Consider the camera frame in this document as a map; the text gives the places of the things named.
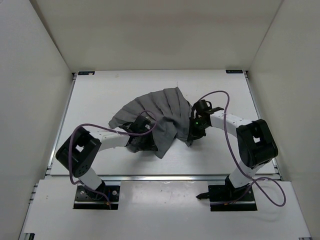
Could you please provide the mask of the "grey pleated skirt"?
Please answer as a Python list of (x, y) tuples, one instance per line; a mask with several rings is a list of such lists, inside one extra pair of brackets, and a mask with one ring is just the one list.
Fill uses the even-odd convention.
[(165, 88), (138, 96), (125, 104), (108, 125), (111, 129), (118, 128), (125, 123), (134, 122), (140, 113), (149, 117), (152, 123), (157, 122), (152, 136), (157, 147), (155, 155), (162, 159), (174, 139), (187, 142), (191, 111), (192, 106), (178, 87)]

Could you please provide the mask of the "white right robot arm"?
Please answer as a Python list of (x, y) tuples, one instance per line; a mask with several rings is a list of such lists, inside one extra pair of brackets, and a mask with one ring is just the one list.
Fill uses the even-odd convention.
[(242, 187), (247, 186), (257, 171), (278, 155), (278, 147), (267, 122), (263, 119), (248, 120), (224, 110), (209, 110), (189, 118), (188, 141), (193, 142), (206, 135), (206, 129), (212, 127), (224, 131), (237, 139), (240, 161), (236, 160), (236, 169), (225, 180), (224, 195), (236, 200), (242, 195)]

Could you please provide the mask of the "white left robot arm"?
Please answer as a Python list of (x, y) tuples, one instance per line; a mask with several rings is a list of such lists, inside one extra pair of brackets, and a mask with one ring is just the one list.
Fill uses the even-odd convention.
[(68, 170), (72, 182), (77, 178), (93, 199), (99, 199), (104, 195), (105, 184), (92, 169), (98, 152), (117, 147), (133, 153), (156, 151), (152, 135), (156, 125), (142, 115), (116, 129), (102, 128), (97, 132), (86, 130), (82, 124), (57, 150), (55, 158)]

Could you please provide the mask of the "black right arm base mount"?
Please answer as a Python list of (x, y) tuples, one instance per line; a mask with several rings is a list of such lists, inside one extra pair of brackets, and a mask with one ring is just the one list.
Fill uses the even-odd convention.
[(198, 200), (209, 199), (211, 212), (254, 212), (257, 204), (252, 187), (231, 189), (225, 185), (209, 185), (208, 191), (196, 196)]

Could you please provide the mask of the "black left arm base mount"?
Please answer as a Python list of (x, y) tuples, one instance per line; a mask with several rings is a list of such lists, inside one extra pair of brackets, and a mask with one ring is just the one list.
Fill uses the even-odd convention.
[(121, 186), (106, 185), (103, 193), (107, 199), (98, 193), (94, 193), (86, 189), (82, 185), (76, 188), (73, 209), (76, 210), (118, 210)]

